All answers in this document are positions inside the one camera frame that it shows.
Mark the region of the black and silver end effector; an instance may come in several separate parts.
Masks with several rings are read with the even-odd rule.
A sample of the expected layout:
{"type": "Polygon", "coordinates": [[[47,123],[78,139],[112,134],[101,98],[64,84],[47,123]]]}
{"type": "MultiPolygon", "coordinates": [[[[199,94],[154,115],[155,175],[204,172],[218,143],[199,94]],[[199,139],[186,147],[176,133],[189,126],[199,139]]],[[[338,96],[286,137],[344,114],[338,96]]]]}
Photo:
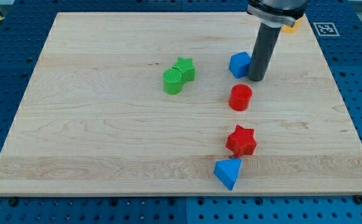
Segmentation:
{"type": "Polygon", "coordinates": [[[248,0],[247,13],[268,26],[294,27],[304,15],[309,0],[248,0]]]}

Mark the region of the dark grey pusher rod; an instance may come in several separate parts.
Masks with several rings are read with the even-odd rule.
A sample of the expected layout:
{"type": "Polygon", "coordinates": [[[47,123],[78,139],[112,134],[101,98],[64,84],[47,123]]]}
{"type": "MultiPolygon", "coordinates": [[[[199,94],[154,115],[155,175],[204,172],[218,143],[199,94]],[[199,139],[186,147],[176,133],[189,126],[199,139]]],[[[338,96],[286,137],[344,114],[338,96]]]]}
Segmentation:
{"type": "Polygon", "coordinates": [[[264,79],[281,27],[261,23],[251,56],[247,78],[253,82],[264,79]]]}

